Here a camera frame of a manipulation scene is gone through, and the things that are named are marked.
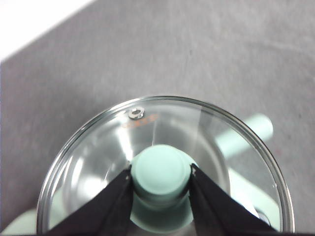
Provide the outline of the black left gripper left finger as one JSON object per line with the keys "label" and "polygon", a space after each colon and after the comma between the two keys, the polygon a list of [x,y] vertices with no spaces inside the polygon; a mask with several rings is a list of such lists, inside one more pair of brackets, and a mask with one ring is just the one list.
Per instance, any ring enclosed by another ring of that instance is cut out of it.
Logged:
{"label": "black left gripper left finger", "polygon": [[133,204],[131,167],[92,200],[66,217],[47,236],[126,236]]}

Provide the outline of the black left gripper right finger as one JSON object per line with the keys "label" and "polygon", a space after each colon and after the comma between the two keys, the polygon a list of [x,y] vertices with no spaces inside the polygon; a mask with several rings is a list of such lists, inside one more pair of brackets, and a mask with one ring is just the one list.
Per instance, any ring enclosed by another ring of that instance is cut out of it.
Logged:
{"label": "black left gripper right finger", "polygon": [[198,236],[275,236],[278,232],[233,200],[191,164],[189,200]]}

